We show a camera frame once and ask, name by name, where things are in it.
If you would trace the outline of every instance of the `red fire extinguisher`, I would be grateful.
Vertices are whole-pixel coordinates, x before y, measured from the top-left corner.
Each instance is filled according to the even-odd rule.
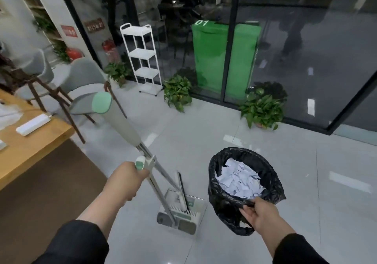
[[[118,51],[116,50],[115,43],[112,39],[107,39],[102,42],[102,48],[105,51],[109,62],[120,62]]]
[[[66,53],[71,61],[84,57],[83,53],[76,48],[67,48]]]

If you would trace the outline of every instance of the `black garbage bag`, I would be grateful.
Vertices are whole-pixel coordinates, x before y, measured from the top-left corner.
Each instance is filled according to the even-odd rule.
[[[261,178],[261,185],[266,189],[262,192],[261,198],[277,204],[281,200],[285,200],[284,189],[277,177],[272,166],[264,157],[245,148],[229,147],[221,150],[214,155],[209,164],[209,185],[208,195],[210,203],[216,215],[226,226],[237,235],[248,236],[254,232],[253,228],[240,227],[241,218],[245,222],[245,218],[239,212],[238,208],[242,208],[244,204],[253,207],[254,204],[250,200],[233,196],[224,191],[215,176],[221,175],[221,168],[225,166],[227,159],[233,158],[236,161],[243,162],[252,168]]]

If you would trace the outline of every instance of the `green bin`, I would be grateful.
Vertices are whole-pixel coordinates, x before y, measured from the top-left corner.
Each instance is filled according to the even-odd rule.
[[[221,92],[228,28],[228,25],[212,21],[199,20],[192,25],[195,67],[201,89]],[[227,97],[245,97],[260,32],[260,26],[236,25],[225,92]]]

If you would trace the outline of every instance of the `black sleeve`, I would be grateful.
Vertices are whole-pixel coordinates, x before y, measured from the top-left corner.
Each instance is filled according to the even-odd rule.
[[[32,264],[103,264],[109,245],[100,228],[73,220],[59,228],[46,249]]]
[[[324,260],[302,235],[288,234],[276,248],[273,264],[325,264]]]

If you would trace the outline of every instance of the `white metal rack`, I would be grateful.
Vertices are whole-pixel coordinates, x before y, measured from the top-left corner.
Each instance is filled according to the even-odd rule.
[[[155,42],[153,40],[151,26],[144,25],[143,27],[134,27],[130,23],[125,23],[124,25],[120,27],[120,32],[122,34],[123,42],[127,50],[128,58],[130,59],[130,62],[131,62],[132,70],[134,71],[136,82],[138,83],[139,92],[145,92],[145,93],[149,93],[149,94],[153,94],[154,96],[157,96],[157,94],[163,89],[163,87],[162,85],[155,84],[153,80],[153,78],[155,78],[158,75],[160,79],[160,84],[162,84],[160,69],[158,66],[158,60],[157,60],[157,54],[156,54],[156,47],[155,47]],[[150,36],[152,38],[153,50],[148,50],[145,46],[144,35],[148,33],[150,33]],[[135,49],[132,50],[131,52],[128,50],[127,43],[125,42],[125,38],[124,38],[125,35],[129,35],[134,38]],[[141,37],[141,39],[143,40],[144,48],[138,48],[135,36]],[[152,58],[153,56],[156,58],[157,69],[150,67],[149,59]],[[131,57],[139,59],[139,62],[140,62],[139,69],[135,70],[134,65],[132,64]],[[141,63],[142,59],[148,62],[148,67],[143,66],[143,64]],[[138,76],[144,78],[145,80],[144,84],[139,84]]]

